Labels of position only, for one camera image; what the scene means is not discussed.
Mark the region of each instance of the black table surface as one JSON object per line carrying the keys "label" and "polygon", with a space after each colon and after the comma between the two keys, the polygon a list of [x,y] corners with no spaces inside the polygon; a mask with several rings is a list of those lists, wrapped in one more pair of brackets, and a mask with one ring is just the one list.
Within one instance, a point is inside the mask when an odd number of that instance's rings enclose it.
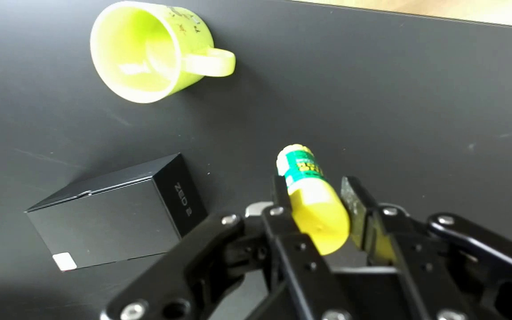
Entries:
{"label": "black table surface", "polygon": [[[512,28],[170,0],[198,12],[239,67],[138,106],[88,56],[108,3],[0,0],[0,317],[97,317],[154,257],[60,273],[22,209],[77,175],[173,150],[209,211],[268,198],[275,152],[303,141],[332,182],[357,173],[417,218],[447,209],[512,236]],[[230,307],[236,317],[243,303]]]}

